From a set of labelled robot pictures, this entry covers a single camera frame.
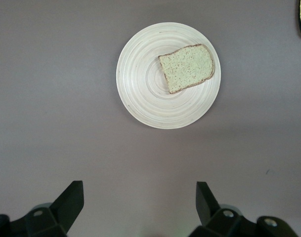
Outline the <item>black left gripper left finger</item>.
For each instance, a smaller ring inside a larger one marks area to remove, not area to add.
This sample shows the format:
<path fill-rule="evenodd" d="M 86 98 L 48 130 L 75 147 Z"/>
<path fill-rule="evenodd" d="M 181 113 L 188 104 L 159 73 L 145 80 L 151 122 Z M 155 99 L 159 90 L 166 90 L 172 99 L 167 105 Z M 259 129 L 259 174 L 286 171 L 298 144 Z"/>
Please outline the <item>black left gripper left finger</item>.
<path fill-rule="evenodd" d="M 73 181 L 53 203 L 37 205 L 15 221 L 0 214 L 0 237 L 66 237 L 83 206 L 83 182 Z"/>

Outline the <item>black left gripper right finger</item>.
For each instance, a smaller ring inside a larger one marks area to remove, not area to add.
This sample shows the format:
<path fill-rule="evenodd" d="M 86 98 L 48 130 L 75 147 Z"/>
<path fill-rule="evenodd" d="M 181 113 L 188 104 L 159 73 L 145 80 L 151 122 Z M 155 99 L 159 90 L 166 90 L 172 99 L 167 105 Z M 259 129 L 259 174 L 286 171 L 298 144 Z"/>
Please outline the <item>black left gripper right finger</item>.
<path fill-rule="evenodd" d="M 261 216 L 255 223 L 230 206 L 220 206 L 206 182 L 196 183 L 196 210 L 201 221 L 191 237 L 296 237 L 280 218 Z"/>

